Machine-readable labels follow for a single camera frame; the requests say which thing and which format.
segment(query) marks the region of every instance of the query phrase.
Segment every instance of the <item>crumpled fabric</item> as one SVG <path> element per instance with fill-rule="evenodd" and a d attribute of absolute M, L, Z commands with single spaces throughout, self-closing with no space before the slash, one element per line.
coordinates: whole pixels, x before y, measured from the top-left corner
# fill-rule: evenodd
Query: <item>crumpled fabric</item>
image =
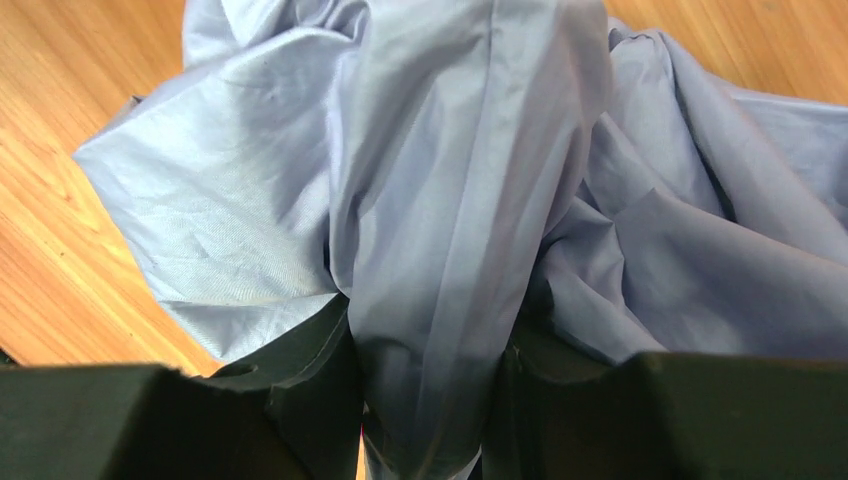
<path fill-rule="evenodd" d="M 74 158 L 216 357 L 350 298 L 376 478 L 473 459 L 547 292 L 612 362 L 848 358 L 844 107 L 734 87 L 599 0 L 190 0 L 183 57 Z"/>

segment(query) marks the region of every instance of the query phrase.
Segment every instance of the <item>wood grain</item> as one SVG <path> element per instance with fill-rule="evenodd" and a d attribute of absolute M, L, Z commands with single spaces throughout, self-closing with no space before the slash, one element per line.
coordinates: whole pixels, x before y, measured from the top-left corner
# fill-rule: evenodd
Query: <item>wood grain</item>
<path fill-rule="evenodd" d="M 737 85 L 848 105 L 846 0 L 606 0 L 634 29 L 671 34 Z"/>
<path fill-rule="evenodd" d="M 68 157 L 179 73 L 183 4 L 0 0 L 0 346 L 27 365 L 217 363 L 153 302 Z"/>

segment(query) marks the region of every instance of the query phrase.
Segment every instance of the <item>cloth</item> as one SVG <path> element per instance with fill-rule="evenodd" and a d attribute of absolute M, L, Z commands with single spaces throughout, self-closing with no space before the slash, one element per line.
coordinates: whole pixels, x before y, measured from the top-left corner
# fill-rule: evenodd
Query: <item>cloth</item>
<path fill-rule="evenodd" d="M 848 357 L 844 107 L 729 85 L 599 0 L 190 0 L 183 54 L 74 158 L 218 358 L 350 297 L 376 478 L 477 454 L 543 290 L 613 362 Z"/>

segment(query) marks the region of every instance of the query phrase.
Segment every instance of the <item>light blue fabric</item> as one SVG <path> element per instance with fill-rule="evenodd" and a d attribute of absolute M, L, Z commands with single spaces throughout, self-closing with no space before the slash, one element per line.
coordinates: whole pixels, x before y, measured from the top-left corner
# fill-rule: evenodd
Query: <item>light blue fabric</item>
<path fill-rule="evenodd" d="M 183 40 L 74 158 L 217 357 L 351 298 L 376 478 L 468 464 L 537 286 L 616 362 L 848 357 L 844 107 L 729 85 L 598 0 L 193 0 Z"/>

